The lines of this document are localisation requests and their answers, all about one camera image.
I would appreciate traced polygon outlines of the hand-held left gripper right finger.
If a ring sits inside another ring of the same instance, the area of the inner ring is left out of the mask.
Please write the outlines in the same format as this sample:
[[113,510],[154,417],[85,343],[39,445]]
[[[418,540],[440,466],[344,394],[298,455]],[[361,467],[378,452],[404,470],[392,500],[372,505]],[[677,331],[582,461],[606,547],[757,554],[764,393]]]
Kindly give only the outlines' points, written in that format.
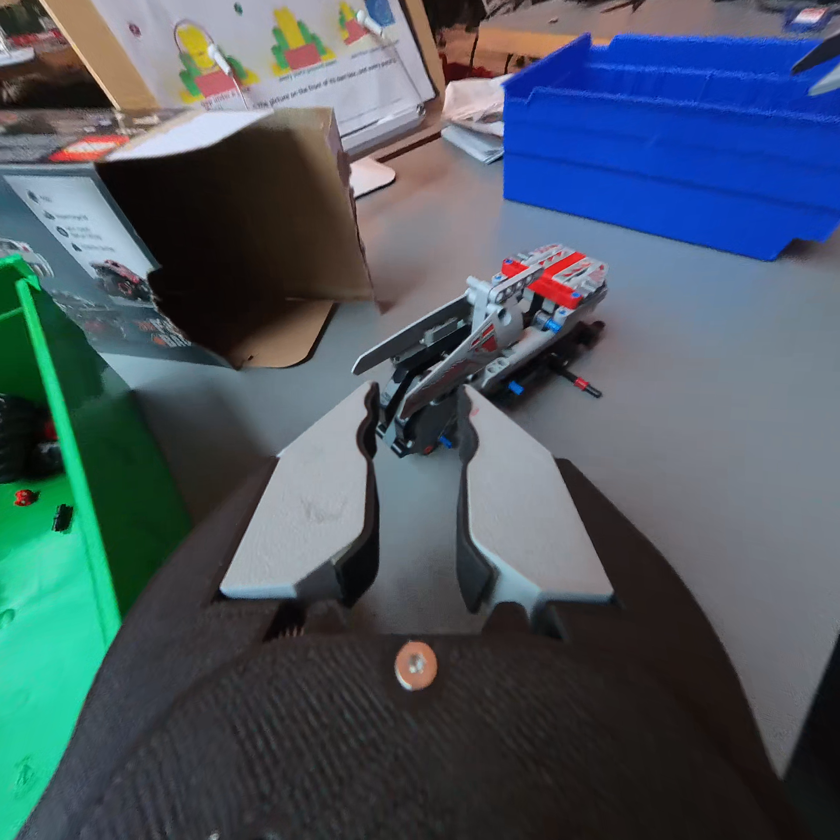
[[550,451],[476,388],[457,397],[456,579],[484,631],[538,627],[556,605],[614,606],[615,587]]

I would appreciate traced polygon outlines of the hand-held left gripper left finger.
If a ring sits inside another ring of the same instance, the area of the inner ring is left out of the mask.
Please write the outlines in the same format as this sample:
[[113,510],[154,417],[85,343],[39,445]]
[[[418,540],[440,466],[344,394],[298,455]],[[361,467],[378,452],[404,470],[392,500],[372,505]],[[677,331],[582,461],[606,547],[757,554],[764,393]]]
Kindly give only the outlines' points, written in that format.
[[365,382],[280,451],[221,595],[352,607],[367,592],[379,570],[378,403]]

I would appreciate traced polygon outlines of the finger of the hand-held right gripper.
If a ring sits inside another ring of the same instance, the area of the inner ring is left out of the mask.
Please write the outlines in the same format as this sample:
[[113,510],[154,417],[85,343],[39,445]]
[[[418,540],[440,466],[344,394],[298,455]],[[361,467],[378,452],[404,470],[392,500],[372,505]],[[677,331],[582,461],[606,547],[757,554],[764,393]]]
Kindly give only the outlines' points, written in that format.
[[[796,77],[802,73],[819,67],[839,57],[839,36],[828,36],[824,38],[815,48],[798,60],[791,69],[791,76]],[[807,92],[810,97],[817,97],[828,92],[839,89],[839,63],[832,68],[824,77],[812,84]]]

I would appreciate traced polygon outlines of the grey red lego vehicle model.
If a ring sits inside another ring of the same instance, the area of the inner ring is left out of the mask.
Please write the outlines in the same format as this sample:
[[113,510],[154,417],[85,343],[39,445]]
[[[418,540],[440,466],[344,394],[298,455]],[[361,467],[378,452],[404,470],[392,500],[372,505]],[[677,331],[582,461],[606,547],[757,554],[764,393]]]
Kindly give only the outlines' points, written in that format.
[[514,254],[488,280],[469,276],[465,291],[362,353],[360,375],[389,361],[376,433],[399,458],[457,445],[457,391],[472,386],[495,403],[516,402],[547,373],[579,391],[602,391],[572,372],[605,324],[591,316],[606,297],[608,265],[551,244]]

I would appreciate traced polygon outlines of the blue plastic bin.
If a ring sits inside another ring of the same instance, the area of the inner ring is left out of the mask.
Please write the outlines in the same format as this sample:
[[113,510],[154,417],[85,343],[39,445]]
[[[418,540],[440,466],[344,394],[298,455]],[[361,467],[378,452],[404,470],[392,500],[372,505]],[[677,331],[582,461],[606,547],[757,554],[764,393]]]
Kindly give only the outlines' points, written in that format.
[[838,229],[838,90],[813,39],[584,34],[505,82],[503,195],[774,260]]

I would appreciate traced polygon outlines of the black lego wheel red hub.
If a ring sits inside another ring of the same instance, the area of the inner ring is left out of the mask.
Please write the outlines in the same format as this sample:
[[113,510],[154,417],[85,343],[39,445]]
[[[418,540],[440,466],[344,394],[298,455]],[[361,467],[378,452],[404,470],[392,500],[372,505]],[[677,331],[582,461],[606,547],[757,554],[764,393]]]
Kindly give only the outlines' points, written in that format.
[[22,479],[39,440],[39,404],[25,397],[1,394],[1,484]]
[[25,474],[33,480],[41,480],[64,471],[59,436],[53,419],[48,418],[35,433],[25,465]]

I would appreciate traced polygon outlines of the black lego set box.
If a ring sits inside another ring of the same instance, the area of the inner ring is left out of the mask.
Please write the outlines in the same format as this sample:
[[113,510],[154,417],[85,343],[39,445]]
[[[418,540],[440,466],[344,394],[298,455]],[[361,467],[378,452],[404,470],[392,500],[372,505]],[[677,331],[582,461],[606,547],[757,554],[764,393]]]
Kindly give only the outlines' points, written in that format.
[[2,110],[2,256],[101,353],[286,369],[373,298],[330,109]]

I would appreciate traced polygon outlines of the green plastic bin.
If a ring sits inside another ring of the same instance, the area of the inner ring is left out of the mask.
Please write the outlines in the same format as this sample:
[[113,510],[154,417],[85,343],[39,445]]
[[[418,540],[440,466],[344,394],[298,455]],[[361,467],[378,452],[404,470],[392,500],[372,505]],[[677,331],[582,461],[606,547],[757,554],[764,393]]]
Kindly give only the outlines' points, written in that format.
[[[1,489],[1,833],[15,838],[124,616],[192,524],[132,390],[19,255],[2,258],[1,333],[2,393],[53,419],[64,460]],[[53,532],[61,503],[72,523]]]

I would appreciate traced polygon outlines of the torn white paper bag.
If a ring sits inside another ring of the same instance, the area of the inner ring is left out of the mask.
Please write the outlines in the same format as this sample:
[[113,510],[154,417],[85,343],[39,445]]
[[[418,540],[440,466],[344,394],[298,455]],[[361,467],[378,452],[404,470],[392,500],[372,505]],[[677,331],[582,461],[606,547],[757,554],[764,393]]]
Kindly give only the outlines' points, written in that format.
[[505,83],[510,75],[450,81],[445,89],[442,118],[448,124],[503,138]]

